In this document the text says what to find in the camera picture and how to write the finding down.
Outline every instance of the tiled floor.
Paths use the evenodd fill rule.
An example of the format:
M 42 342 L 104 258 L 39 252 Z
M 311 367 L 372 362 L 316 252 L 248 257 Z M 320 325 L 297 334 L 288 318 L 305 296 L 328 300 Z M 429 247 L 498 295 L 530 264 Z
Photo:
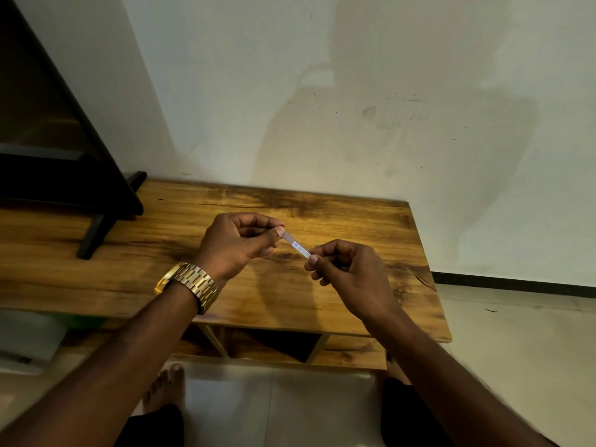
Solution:
M 562 446 L 596 439 L 596 300 L 439 285 L 447 348 Z M 0 376 L 0 427 L 80 358 Z M 382 446 L 367 375 L 188 364 L 188 445 Z

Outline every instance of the test strip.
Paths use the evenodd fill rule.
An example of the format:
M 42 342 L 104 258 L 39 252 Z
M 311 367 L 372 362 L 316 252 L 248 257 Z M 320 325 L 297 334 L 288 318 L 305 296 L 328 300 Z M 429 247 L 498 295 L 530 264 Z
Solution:
M 296 251 L 305 256 L 307 259 L 310 258 L 310 253 L 304 249 L 300 243 L 298 243 L 288 232 L 284 234 L 284 240 L 286 240 Z

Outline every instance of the black baseboard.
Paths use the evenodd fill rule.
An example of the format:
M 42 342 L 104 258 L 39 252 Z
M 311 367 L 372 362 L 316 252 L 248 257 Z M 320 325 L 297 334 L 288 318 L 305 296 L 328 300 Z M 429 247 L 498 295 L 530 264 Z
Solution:
M 596 287 L 583 285 L 553 284 L 551 282 L 522 281 L 519 279 L 491 278 L 433 271 L 433 279 L 437 284 L 465 285 L 466 287 L 498 288 L 500 290 L 531 291 L 534 293 L 550 293 L 552 295 L 581 296 L 596 298 Z

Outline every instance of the gold metal watch strap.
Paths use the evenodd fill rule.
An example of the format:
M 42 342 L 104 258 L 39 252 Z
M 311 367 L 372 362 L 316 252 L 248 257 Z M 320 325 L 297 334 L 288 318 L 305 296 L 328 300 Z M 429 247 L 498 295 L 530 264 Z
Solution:
M 211 307 L 221 292 L 211 276 L 192 263 L 182 262 L 172 268 L 158 282 L 155 288 L 156 293 L 163 292 L 170 281 L 178 281 L 186 285 L 195 294 L 199 315 L 203 315 Z

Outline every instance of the black stand foot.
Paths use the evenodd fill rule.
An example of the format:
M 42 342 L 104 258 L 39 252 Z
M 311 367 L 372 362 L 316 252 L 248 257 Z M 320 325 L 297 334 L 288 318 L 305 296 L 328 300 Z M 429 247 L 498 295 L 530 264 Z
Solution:
M 135 193 L 141 184 L 147 178 L 147 173 L 143 171 L 135 172 L 126 181 Z M 101 213 L 95 215 L 91 221 L 91 225 L 85 233 L 85 238 L 79 246 L 76 256 L 80 259 L 89 260 L 95 250 L 102 244 L 104 238 L 114 227 L 116 221 L 122 218 L 121 214 L 117 213 Z

